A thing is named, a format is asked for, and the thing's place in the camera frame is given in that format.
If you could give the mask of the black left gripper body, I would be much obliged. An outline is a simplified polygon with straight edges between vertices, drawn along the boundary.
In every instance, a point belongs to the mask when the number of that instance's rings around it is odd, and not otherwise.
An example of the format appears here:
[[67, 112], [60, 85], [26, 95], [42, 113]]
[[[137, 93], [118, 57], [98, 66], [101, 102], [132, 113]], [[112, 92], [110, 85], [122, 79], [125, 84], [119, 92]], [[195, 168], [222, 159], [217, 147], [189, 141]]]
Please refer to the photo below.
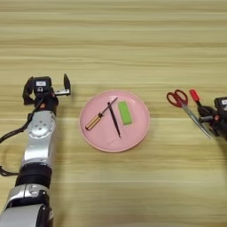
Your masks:
[[48, 92], [39, 93], [35, 96], [35, 110], [57, 112], [57, 106], [59, 105], [58, 96], [69, 96], [71, 90], [50, 90]]

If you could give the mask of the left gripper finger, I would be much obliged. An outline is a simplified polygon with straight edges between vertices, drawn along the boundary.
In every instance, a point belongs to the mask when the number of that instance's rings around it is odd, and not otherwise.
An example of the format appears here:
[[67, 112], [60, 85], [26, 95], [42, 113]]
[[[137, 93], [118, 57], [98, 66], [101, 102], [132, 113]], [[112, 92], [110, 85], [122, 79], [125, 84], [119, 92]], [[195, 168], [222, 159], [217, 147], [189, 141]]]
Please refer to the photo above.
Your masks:
[[67, 74], [64, 74], [64, 87], [65, 87], [65, 92], [67, 93], [67, 95], [70, 95], [71, 94], [71, 83], [69, 81]]
[[24, 86], [22, 97], [25, 106], [32, 105], [34, 103], [34, 100], [30, 97], [30, 95], [33, 93], [33, 80], [34, 77], [30, 77]]

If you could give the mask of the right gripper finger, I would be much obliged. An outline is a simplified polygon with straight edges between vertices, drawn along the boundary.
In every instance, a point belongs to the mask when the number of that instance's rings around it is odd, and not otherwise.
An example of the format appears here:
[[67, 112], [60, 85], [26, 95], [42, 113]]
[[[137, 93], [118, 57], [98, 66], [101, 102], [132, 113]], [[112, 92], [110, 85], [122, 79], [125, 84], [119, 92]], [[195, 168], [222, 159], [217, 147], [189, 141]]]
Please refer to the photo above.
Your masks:
[[210, 106], [199, 106], [198, 107], [198, 112], [201, 117], [206, 117], [206, 116], [215, 116], [216, 115], [216, 110], [213, 109]]

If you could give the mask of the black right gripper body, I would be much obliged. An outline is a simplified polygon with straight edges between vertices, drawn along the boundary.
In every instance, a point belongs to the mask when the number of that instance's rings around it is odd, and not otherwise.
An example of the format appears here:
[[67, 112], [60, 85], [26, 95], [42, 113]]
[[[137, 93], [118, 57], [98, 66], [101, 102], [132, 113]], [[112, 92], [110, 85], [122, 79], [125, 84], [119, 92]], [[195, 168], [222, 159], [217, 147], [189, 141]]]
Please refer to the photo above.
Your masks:
[[200, 123], [207, 123], [215, 137], [227, 137], [227, 121], [220, 114], [200, 116]]

